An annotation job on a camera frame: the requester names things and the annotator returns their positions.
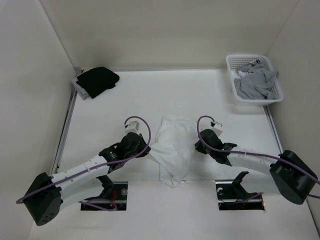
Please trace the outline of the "white tank top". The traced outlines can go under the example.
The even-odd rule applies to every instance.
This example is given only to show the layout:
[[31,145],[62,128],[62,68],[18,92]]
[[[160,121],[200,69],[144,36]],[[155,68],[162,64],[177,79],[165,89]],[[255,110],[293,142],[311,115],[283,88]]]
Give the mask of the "white tank top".
[[163,117],[149,153],[160,166],[160,181],[172,188],[180,184],[190,170],[196,140],[194,121],[176,115]]

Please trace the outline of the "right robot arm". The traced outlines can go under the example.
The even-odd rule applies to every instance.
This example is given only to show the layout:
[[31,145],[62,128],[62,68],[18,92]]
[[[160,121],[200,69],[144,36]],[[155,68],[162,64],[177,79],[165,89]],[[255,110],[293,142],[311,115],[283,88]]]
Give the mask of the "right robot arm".
[[221,165],[245,169],[233,180],[216,184],[220,200],[244,202],[271,193],[301,205],[320,182],[293,151],[285,150],[279,156],[252,152],[235,143],[222,142],[213,129],[200,131],[198,137],[196,151],[209,155]]

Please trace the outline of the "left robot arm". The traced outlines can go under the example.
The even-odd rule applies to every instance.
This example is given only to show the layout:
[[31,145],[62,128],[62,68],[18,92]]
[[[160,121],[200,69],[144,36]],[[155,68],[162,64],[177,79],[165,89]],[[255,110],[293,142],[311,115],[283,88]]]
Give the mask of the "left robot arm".
[[83,164],[53,175],[45,172],[37,175],[20,203],[25,205],[35,224],[43,226],[69,205],[95,198],[108,199],[114,187],[108,174],[131,159],[146,156],[150,150],[142,134],[129,132],[120,142]]

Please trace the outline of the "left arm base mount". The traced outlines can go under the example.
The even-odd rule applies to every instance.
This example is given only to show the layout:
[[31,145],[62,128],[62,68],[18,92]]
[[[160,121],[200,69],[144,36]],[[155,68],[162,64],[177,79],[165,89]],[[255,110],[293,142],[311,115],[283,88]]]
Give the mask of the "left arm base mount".
[[128,182],[112,181],[107,175],[96,178],[103,190],[99,195],[90,197],[81,203],[81,211],[126,211]]

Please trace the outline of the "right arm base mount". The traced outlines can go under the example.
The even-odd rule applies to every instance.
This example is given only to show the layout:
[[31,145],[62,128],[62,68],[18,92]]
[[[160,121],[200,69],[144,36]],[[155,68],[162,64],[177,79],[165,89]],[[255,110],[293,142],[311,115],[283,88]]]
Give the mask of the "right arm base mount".
[[233,180],[218,180],[215,182],[220,211],[265,210],[262,194],[258,192],[248,193],[241,186],[243,178],[248,174],[248,171],[242,171]]

